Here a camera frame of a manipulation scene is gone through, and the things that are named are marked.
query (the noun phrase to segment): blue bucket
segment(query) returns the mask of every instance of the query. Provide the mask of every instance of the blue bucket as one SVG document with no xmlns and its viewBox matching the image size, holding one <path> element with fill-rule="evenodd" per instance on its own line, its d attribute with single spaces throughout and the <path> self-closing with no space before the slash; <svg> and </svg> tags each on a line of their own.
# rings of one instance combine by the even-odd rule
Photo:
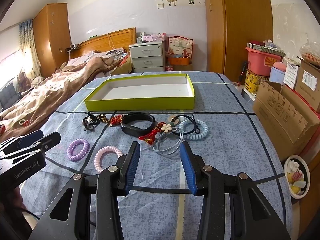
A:
<svg viewBox="0 0 320 240">
<path fill-rule="evenodd" d="M 271 82 L 275 82 L 275 83 L 281 83 L 283 84 L 283 80 L 284 80 L 284 71 L 281 71 L 280 69 L 277 69 L 275 67 L 271 68 L 271 72 L 270 72 L 270 78 L 269 81 Z"/>
</svg>

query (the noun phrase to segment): chest of drawers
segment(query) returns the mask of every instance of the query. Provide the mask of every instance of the chest of drawers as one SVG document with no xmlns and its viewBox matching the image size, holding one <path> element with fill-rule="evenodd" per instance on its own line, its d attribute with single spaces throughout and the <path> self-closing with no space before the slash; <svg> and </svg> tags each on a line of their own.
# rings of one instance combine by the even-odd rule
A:
<svg viewBox="0 0 320 240">
<path fill-rule="evenodd" d="M 129 48 L 135 73 L 164 71 L 164 41 L 136 43 Z"/>
</svg>

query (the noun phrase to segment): bed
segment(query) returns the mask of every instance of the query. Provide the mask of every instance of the bed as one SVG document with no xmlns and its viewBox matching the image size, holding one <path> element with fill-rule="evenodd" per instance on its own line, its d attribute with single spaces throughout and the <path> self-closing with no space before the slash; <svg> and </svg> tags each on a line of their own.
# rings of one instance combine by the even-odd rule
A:
<svg viewBox="0 0 320 240">
<path fill-rule="evenodd" d="M 157 121 L 167 121 L 171 114 L 191 114 L 209 126 L 207 138 L 189 141 L 193 153 L 201 155 L 206 164 L 220 172 L 237 175 L 243 171 L 256 182 L 271 203 L 283 223 L 291 232 L 292 208 L 290 193 L 283 168 L 277 154 L 251 107 L 231 82 L 222 74 L 186 72 L 193 82 L 195 106 L 193 110 L 148 111 Z M 134 73 L 130 75 L 155 73 Z M 27 209 L 41 216 L 57 193 L 74 173 L 93 175 L 94 157 L 104 146 L 116 146 L 124 154 L 137 138 L 126 135 L 120 127 L 101 123 L 95 130 L 84 131 L 82 119 L 87 116 L 84 98 L 104 80 L 119 76 L 95 79 L 81 88 L 63 103 L 41 128 L 45 135 L 54 131 L 61 134 L 61 143 L 46 153 L 47 166 L 28 179 L 21 194 Z M 107 112 L 108 118 L 130 111 Z M 71 162 L 67 155 L 68 145 L 77 138 L 85 138 L 90 150 L 85 158 Z M 161 148 L 167 148 L 177 140 L 165 140 Z M 172 194 L 130 191 L 127 197 L 118 197 L 119 212 L 124 239 L 196 239 L 202 197 L 191 194 L 174 194 L 177 189 L 187 188 L 179 151 L 169 157 L 159 156 L 150 145 L 139 141 L 141 155 L 134 186 L 166 188 Z M 116 163 L 116 155 L 108 154 L 101 160 L 106 168 Z M 226 202 L 225 239 L 230 239 L 230 202 Z M 95 222 L 95 195 L 92 196 L 91 217 Z M 90 225 L 91 237 L 95 228 Z"/>
<path fill-rule="evenodd" d="M 82 42 L 78 50 L 70 53 L 68 64 L 0 113 L 6 128 L 0 141 L 38 130 L 50 114 L 93 79 L 130 73 L 132 64 L 127 51 L 135 41 L 135 28 L 129 28 Z M 21 120 L 29 121 L 28 125 L 21 126 Z"/>
</svg>

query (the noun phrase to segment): silver bolt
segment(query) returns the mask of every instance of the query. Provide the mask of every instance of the silver bolt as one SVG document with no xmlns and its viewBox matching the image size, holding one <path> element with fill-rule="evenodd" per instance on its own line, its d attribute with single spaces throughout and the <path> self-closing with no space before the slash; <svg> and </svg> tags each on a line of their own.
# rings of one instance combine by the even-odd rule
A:
<svg viewBox="0 0 320 240">
<path fill-rule="evenodd" d="M 247 178 L 248 178 L 248 175 L 245 174 L 245 173 L 240 173 L 240 174 L 239 174 L 239 177 L 240 177 L 241 179 L 247 179 Z"/>
<path fill-rule="evenodd" d="M 118 167 L 113 165 L 113 166 L 110 166 L 110 167 L 108 168 L 108 170 L 109 170 L 110 172 L 115 172 L 115 171 L 118 170 Z"/>
<path fill-rule="evenodd" d="M 79 179 L 81 179 L 81 177 L 82 177 L 82 175 L 79 174 L 79 173 L 77 173 L 77 174 L 73 175 L 72 178 L 73 178 L 74 180 L 79 180 Z"/>
<path fill-rule="evenodd" d="M 212 171 L 212 167 L 210 166 L 210 165 L 205 165 L 205 166 L 203 166 L 203 170 L 204 171 Z"/>
</svg>

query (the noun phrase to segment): red can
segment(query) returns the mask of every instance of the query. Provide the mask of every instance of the red can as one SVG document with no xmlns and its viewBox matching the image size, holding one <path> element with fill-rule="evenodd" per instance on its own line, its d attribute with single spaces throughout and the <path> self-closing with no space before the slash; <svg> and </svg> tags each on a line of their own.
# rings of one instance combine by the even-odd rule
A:
<svg viewBox="0 0 320 240">
<path fill-rule="evenodd" d="M 173 66 L 165 66 L 165 71 L 173 71 Z"/>
</svg>

